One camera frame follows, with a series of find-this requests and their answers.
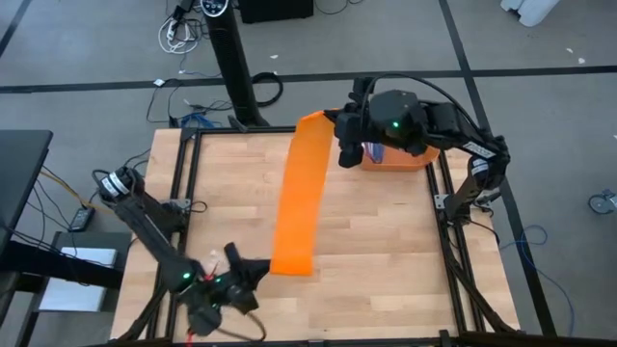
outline yellow cable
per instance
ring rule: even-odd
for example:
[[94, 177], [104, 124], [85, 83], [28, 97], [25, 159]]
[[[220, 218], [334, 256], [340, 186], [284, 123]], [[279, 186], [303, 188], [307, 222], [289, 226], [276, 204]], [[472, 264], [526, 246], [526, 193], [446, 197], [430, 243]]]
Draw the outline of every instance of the yellow cable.
[[99, 206], [99, 205], [96, 205], [96, 204], [93, 204], [93, 203], [90, 203], [88, 201], [85, 201], [85, 200], [81, 199], [81, 197], [77, 193], [75, 193], [74, 190], [72, 190], [69, 186], [67, 186], [63, 181], [61, 181], [60, 179], [58, 179], [54, 175], [52, 175], [50, 173], [46, 173], [44, 171], [41, 171], [40, 174], [44, 175], [45, 177], [53, 180], [54, 182], [56, 182], [58, 184], [60, 184], [61, 187], [65, 188], [69, 194], [71, 194], [72, 196], [76, 197], [81, 202], [81, 204], [83, 204], [84, 206], [88, 206], [88, 207], [94, 208], [96, 210], [99, 210], [101, 212], [105, 212], [105, 213], [111, 213], [111, 214], [114, 213], [109, 208], [105, 208], [105, 207], [102, 207], [102, 206]]

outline orange towel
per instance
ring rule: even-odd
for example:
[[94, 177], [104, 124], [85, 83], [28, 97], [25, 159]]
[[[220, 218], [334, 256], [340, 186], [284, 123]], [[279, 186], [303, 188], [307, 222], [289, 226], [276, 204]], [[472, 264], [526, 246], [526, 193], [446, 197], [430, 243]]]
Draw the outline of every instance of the orange towel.
[[319, 202], [326, 181], [334, 124], [315, 112], [303, 117], [291, 140], [275, 233], [270, 273], [310, 276], [319, 217]]

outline wooden table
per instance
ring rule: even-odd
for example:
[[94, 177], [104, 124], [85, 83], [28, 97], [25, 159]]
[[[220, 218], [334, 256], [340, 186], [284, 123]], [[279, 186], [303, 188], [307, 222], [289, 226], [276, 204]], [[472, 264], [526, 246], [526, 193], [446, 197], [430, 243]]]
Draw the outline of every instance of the wooden table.
[[[205, 213], [191, 216], [187, 254], [211, 261], [235, 242], [247, 258], [269, 258], [277, 220], [282, 175], [292, 134], [203, 135], [195, 200]], [[179, 130], [158, 130], [148, 163], [148, 192], [170, 194], [179, 146]], [[188, 144], [180, 188], [185, 191], [192, 144]], [[351, 339], [456, 334], [432, 197], [425, 171], [372, 173], [346, 170], [336, 163], [332, 145], [310, 278], [268, 275], [256, 296], [255, 314], [268, 340]], [[468, 156], [451, 150], [447, 159], [455, 188], [467, 176]], [[441, 173], [436, 165], [438, 181]], [[490, 226], [479, 210], [472, 218]], [[505, 322], [518, 327], [514, 305], [494, 236], [481, 227], [465, 227], [479, 290]], [[124, 333], [152, 293], [156, 263], [139, 242], [128, 256], [112, 337]], [[462, 291], [468, 326], [469, 300]], [[162, 305], [159, 332], [167, 317]], [[223, 327], [259, 336], [246, 317], [224, 313]], [[185, 307], [178, 310], [174, 341], [184, 341]], [[229, 341], [219, 333], [196, 341]]]

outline black desk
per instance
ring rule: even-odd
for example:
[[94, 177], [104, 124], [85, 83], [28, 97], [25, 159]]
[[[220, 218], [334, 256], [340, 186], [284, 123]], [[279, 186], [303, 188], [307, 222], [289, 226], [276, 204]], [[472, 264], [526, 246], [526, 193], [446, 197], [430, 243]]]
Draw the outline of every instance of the black desk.
[[[0, 131], [0, 222], [15, 228], [21, 211], [37, 181], [40, 167], [47, 155], [52, 133], [47, 130]], [[0, 253], [10, 244], [11, 234], [0, 227]], [[4, 321], [19, 274], [0, 274], [0, 325]], [[24, 285], [30, 287], [35, 283]]]
[[51, 138], [47, 130], [0, 130], [0, 325], [14, 292], [39, 293], [47, 277], [78, 278], [83, 283], [112, 289], [121, 285], [121, 270], [16, 242], [4, 228], [14, 229], [17, 225]]

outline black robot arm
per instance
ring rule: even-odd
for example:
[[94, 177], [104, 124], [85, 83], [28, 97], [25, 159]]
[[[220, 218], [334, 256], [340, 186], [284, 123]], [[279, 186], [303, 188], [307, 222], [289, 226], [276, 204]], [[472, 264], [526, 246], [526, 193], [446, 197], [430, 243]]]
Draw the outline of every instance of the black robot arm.
[[428, 146], [442, 150], [459, 148], [469, 154], [469, 176], [456, 192], [441, 202], [448, 221], [469, 219], [469, 207], [485, 190], [499, 186], [510, 162], [502, 136], [478, 129], [453, 103], [420, 100], [415, 93], [373, 93], [372, 79], [356, 79], [353, 102], [342, 110], [326, 111], [335, 123], [341, 149], [338, 164], [344, 168], [362, 161], [362, 143], [383, 144], [420, 155]]
[[269, 260], [241, 258], [229, 243], [225, 246], [229, 271], [206, 274], [197, 260], [179, 254], [168, 241], [171, 233], [186, 232], [190, 202], [160, 203], [146, 193], [139, 173], [126, 167], [105, 173], [96, 183], [101, 201], [133, 230], [160, 264], [163, 286], [187, 306], [193, 333], [208, 335], [218, 329], [221, 306], [235, 307], [243, 314], [258, 308], [253, 292], [268, 273]]

